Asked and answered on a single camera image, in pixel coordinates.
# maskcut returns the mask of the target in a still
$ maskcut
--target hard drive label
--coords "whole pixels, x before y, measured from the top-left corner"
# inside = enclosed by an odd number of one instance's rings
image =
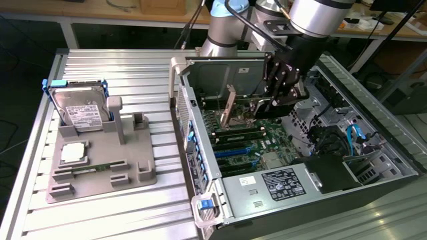
[[[75,128],[95,127],[102,125],[97,105],[66,106],[65,108],[71,125]]]
[[[272,200],[281,201],[304,195],[305,190],[292,168],[261,174]]]

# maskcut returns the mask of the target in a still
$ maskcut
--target aluminum workbench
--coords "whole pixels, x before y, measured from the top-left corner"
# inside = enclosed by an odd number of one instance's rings
[[[157,183],[46,204],[58,115],[43,95],[3,214],[1,240],[197,239],[167,104],[170,57],[194,55],[193,50],[70,50],[55,55],[49,80],[103,78],[109,95],[122,98],[121,115],[145,112]],[[417,160],[427,166],[427,158]],[[425,179],[358,209],[258,239],[427,239]]]

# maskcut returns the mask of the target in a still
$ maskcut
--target barcode label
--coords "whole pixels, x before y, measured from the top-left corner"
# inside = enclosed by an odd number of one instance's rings
[[[102,125],[97,105],[65,107],[71,125],[75,128],[95,127]]]

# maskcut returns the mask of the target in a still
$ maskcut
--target table leg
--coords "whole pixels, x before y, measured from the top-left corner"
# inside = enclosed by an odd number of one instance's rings
[[[354,73],[360,70],[361,66],[365,64],[366,60],[369,59],[372,53],[374,52],[376,48],[380,46],[381,42],[384,41],[385,37],[380,37],[378,39],[372,40],[370,44],[368,45],[366,49],[364,50],[358,60],[352,65],[349,73]]]
[[[73,26],[70,22],[59,22],[59,28],[61,32],[63,34],[66,46],[69,49],[77,49],[78,48],[78,42],[73,30]]]

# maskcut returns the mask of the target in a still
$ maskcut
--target circuit board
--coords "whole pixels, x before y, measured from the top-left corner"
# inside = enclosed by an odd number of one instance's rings
[[[209,135],[212,135],[212,133],[232,132],[233,130],[244,130],[248,128],[258,129],[262,127],[264,129],[261,136],[248,141],[233,142],[230,144],[216,144],[210,142],[214,155],[234,149],[246,149],[246,152],[242,154],[216,157],[222,177],[286,166],[294,158],[300,157],[297,149],[288,140],[288,135],[278,118],[253,119],[248,114],[244,115],[244,111],[241,111],[237,105],[233,108],[233,114],[229,120],[232,125],[221,127],[222,111],[222,109],[201,110],[205,129]],[[266,164],[262,158],[262,156],[266,156],[266,153],[274,153],[273,164]]]

